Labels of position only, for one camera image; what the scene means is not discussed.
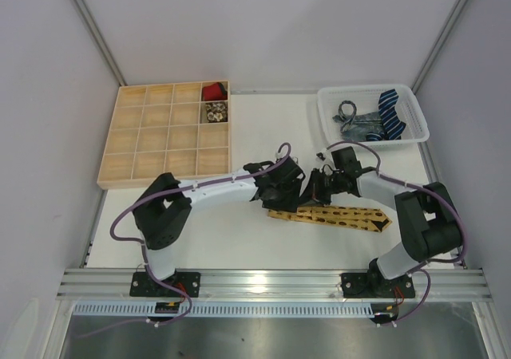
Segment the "yellow patterned tie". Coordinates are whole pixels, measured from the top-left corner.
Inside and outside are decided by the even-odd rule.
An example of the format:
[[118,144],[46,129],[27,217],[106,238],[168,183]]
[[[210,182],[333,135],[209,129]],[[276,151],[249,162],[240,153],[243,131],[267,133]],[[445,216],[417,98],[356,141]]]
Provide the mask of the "yellow patterned tie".
[[392,220],[380,209],[367,207],[304,206],[297,211],[269,210],[273,219],[382,233]]

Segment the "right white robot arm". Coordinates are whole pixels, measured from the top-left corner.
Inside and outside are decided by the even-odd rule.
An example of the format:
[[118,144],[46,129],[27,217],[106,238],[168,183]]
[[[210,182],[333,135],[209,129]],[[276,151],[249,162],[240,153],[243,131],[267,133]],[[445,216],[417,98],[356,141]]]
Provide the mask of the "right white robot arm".
[[446,187],[439,182],[426,186],[405,183],[380,172],[381,160],[364,168],[352,147],[336,144],[327,151],[335,169],[331,174],[315,168],[299,202],[329,205],[333,195],[347,193],[371,199],[395,210],[401,242],[386,254],[373,259],[360,290],[385,297],[394,284],[424,267],[439,262],[438,255],[466,250],[465,227]]

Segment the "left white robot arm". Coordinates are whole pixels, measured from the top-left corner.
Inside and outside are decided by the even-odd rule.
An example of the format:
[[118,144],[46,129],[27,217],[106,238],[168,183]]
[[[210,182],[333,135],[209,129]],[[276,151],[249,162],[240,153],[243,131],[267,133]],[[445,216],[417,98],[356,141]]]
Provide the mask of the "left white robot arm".
[[304,178],[292,158],[245,164],[215,179],[179,181],[171,173],[158,176],[139,198],[143,203],[132,210],[153,275],[166,280],[175,274],[172,244],[194,211],[254,200],[268,210],[294,211]]

